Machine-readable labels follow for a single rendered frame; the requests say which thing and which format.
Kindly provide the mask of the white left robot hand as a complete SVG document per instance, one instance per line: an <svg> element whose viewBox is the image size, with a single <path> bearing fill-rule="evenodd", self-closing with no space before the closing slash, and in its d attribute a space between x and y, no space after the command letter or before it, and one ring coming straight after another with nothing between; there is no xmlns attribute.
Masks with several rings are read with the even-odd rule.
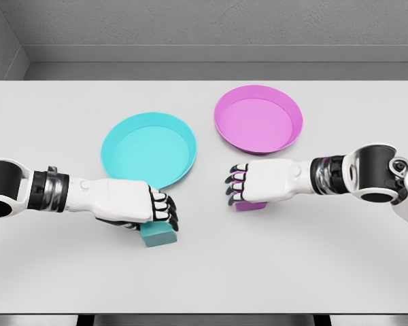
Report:
<svg viewBox="0 0 408 326"><path fill-rule="evenodd" d="M150 222L166 222L174 231L179 230L172 197L143 181L110 182L108 199L95 209L94 215L100 221L130 230L140 231Z"/></svg>

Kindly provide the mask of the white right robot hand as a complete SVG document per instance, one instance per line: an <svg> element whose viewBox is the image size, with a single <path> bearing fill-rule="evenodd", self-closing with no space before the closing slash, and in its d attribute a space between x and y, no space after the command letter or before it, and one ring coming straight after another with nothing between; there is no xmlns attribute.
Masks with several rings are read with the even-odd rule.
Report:
<svg viewBox="0 0 408 326"><path fill-rule="evenodd" d="M301 168L292 160L253 160L236 164L226 178L230 206L238 202L279 202L295 195Z"/></svg>

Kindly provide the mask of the pink block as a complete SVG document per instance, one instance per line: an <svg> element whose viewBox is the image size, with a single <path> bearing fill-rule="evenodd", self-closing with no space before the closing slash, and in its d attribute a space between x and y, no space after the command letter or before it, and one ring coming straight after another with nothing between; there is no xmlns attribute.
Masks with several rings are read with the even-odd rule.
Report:
<svg viewBox="0 0 408 326"><path fill-rule="evenodd" d="M247 202L247 201L241 201L241 202L236 202L235 203L235 210L237 212L243 212L243 211L253 211L253 210L258 210L258 209L263 209L267 206L266 202Z"/></svg>

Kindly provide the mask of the teal block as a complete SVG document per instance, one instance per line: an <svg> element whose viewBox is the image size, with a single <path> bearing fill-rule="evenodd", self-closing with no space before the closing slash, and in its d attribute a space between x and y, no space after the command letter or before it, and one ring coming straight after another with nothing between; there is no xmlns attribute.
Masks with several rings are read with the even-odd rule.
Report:
<svg viewBox="0 0 408 326"><path fill-rule="evenodd" d="M140 225L140 235L147 247L156 247L177 242L172 226L164 221L149 221Z"/></svg>

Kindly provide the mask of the cyan round plate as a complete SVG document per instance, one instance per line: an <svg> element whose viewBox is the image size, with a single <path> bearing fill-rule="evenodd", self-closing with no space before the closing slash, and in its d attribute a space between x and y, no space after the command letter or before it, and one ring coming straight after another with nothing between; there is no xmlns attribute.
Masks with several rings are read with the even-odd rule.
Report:
<svg viewBox="0 0 408 326"><path fill-rule="evenodd" d="M140 113L114 126L101 147L101 163L114 179L145 181L156 189L173 185L197 155L193 131L166 113Z"/></svg>

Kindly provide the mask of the pink round plate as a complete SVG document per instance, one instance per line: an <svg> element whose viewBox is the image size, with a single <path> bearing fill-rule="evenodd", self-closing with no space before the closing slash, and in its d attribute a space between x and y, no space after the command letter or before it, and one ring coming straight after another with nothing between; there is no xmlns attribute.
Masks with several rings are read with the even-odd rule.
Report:
<svg viewBox="0 0 408 326"><path fill-rule="evenodd" d="M214 109L216 129L232 146L248 153L282 150L299 137L303 114L284 92L247 85L224 94Z"/></svg>

